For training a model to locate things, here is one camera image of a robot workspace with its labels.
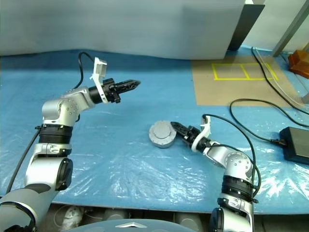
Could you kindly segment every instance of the round gray object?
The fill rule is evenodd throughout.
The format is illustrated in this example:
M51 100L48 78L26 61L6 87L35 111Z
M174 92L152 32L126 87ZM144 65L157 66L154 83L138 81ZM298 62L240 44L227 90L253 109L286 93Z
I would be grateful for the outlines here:
M176 138L176 131L169 121L157 121L149 129L149 138L159 148L172 145Z

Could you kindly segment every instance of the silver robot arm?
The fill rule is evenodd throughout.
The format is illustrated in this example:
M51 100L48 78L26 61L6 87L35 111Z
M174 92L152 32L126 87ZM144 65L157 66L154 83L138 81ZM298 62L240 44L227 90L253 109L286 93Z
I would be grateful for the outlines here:
M225 169L222 191L217 201L220 207L215 208L211 214L209 231L253 232L253 164L250 158L242 152L215 146L219 143L207 138L210 133L210 118L206 122L202 121L202 132L178 122L171 124L192 151L201 152Z
M59 99L47 101L42 107L43 123L39 142L34 145L25 187L16 189L0 199L0 232L35 231L42 222L53 198L71 183L73 162L70 139L74 123L82 111L100 102L120 102L120 93L135 89L139 81L127 80L114 83L104 77L106 63L95 59L96 86L80 87L68 91Z

